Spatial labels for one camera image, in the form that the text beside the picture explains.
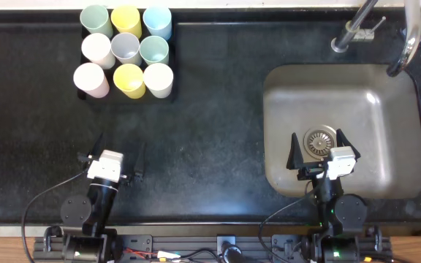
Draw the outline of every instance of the yellow cup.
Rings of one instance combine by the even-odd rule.
[[[111,13],[111,22],[120,33],[134,34],[138,39],[143,34],[139,10],[132,5],[116,7]]]
[[[143,71],[134,64],[123,64],[113,74],[113,82],[131,99],[144,96],[145,85]]]

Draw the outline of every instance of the wooden surface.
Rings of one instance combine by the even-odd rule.
[[[29,250],[32,251],[34,238],[27,238]],[[392,249],[395,256],[410,262],[421,263],[421,237],[393,237]],[[20,237],[0,237],[0,262],[26,263]]]

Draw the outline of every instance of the faucet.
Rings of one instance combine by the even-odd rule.
[[[365,20],[367,14],[373,9],[378,0],[367,0],[358,10],[353,19],[345,24],[339,37],[331,42],[331,48],[338,53],[343,53],[349,48],[349,43],[355,34],[360,30],[360,24]],[[399,57],[387,68],[390,77],[397,76],[403,71],[414,57],[421,37],[421,14],[419,0],[404,0],[406,11],[407,35],[405,45]]]

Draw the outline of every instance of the plastic cup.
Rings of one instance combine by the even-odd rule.
[[[149,7],[143,15],[145,26],[153,36],[169,40],[172,36],[172,13],[166,7]]]
[[[140,66],[143,60],[139,54],[139,40],[131,33],[117,34],[111,40],[111,52],[123,64]]]
[[[139,51],[147,65],[154,63],[168,64],[168,43],[161,37],[146,37],[140,43]]]
[[[74,72],[74,84],[94,98],[103,98],[110,91],[102,68],[95,63],[84,63]]]
[[[80,13],[80,23],[91,33],[104,34],[108,38],[113,35],[108,10],[98,4],[88,6]]]
[[[132,5],[116,7],[111,13],[111,21],[120,33],[134,34],[138,39],[143,34],[139,10]]]
[[[89,61],[98,64],[103,69],[111,69],[115,65],[115,56],[111,53],[110,40],[104,34],[89,34],[82,41],[80,49]]]
[[[144,71],[144,83],[155,97],[166,98],[172,92],[173,71],[165,64],[152,64]]]
[[[145,85],[143,71],[136,65],[124,64],[119,66],[113,74],[113,82],[131,99],[144,96]]]

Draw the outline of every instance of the sink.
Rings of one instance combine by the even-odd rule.
[[[280,66],[264,84],[265,174],[280,194],[304,194],[307,181],[286,169],[291,134],[305,162],[335,147],[342,129],[359,150],[346,193],[368,198],[412,198],[421,192],[421,122],[414,81],[386,65]]]

